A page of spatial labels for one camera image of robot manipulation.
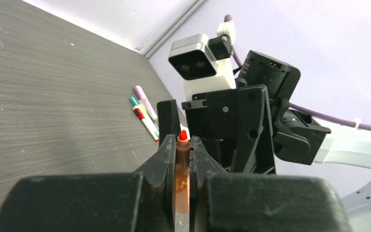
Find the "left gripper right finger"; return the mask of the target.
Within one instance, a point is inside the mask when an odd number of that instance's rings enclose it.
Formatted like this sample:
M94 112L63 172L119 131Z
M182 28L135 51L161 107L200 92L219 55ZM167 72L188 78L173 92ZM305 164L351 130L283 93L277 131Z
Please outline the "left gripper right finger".
M341 200L324 179L229 173L190 141L192 232L350 232Z

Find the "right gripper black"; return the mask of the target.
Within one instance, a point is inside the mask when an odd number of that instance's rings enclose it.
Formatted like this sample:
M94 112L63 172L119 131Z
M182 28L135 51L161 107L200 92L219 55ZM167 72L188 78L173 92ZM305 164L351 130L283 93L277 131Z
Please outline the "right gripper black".
M199 94L182 103L191 136L233 173L275 173L273 125L265 85ZM157 103L159 145L167 135L181 133L175 99Z

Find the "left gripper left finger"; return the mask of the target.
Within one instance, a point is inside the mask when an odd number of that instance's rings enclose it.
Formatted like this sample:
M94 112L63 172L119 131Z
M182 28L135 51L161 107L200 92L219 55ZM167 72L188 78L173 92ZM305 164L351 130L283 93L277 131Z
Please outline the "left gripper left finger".
M0 207L0 232L172 232L176 137L130 173L20 179Z

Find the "orange highlighter pen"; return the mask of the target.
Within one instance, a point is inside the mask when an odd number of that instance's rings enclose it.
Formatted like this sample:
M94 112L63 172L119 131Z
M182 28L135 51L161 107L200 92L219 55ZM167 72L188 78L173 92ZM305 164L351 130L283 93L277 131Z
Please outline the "orange highlighter pen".
M188 214L190 208L190 141L185 130L182 130L177 137L175 161L175 210L177 213Z

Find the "white red marker pen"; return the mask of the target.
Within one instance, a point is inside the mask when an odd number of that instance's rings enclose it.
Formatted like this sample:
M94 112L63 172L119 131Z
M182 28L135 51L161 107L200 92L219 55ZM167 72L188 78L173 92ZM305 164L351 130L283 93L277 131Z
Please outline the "white red marker pen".
M141 122L143 123L144 127L147 129L149 134L152 136L154 141L159 142L159 137L156 134L156 130L151 126L149 121L145 118L144 120L141 120Z

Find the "pink highlighter pen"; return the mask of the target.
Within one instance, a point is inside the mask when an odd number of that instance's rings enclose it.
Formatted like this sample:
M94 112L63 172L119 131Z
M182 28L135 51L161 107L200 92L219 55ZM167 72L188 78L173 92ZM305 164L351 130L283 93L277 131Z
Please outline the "pink highlighter pen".
M136 94L136 96L139 98L139 100L141 100L149 114L149 116L153 119L153 120L157 120L157 114L155 113L151 103L149 102L144 90L142 89L141 86L137 85L134 87L134 92Z

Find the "white pen teal end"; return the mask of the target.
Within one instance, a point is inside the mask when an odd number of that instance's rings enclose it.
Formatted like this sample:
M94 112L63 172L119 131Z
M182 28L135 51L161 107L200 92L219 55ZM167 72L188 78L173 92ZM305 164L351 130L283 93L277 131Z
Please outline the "white pen teal end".
M147 129L152 138L156 142L159 141L157 128L148 116L147 112L144 110L143 106L139 104L134 97L131 97L129 101L133 106L132 110L136 117L143 123L144 127Z

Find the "white pen green end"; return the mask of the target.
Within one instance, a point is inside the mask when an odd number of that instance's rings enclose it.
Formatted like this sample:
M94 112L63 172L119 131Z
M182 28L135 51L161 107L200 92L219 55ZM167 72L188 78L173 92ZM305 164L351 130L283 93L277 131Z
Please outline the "white pen green end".
M159 128L158 128L158 125L157 123L155 122L155 120L151 117L150 113L148 112L147 108L145 107L144 103L141 101L141 100L138 100L138 103L140 105L140 107L145 111L146 115L148 116L148 119L151 121L151 123L154 124L157 132L159 132Z

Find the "teal pen cap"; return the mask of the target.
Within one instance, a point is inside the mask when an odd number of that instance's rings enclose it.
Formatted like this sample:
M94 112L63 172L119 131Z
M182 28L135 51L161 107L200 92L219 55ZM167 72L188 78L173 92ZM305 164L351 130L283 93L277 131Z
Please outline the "teal pen cap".
M129 101L130 101L130 103L132 104L133 107L134 106L139 106L139 103L138 103L138 101L136 100L135 97L130 97Z

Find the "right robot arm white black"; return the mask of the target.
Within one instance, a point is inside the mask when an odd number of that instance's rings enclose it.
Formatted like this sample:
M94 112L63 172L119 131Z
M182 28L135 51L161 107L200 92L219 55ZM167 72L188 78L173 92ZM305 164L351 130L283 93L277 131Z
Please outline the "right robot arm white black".
M300 79L296 67L250 51L232 70L230 53L211 48L173 48L168 60L184 79L190 135L232 171L272 170L271 154L371 168L371 126L289 102ZM371 232L371 181L342 200L354 230Z

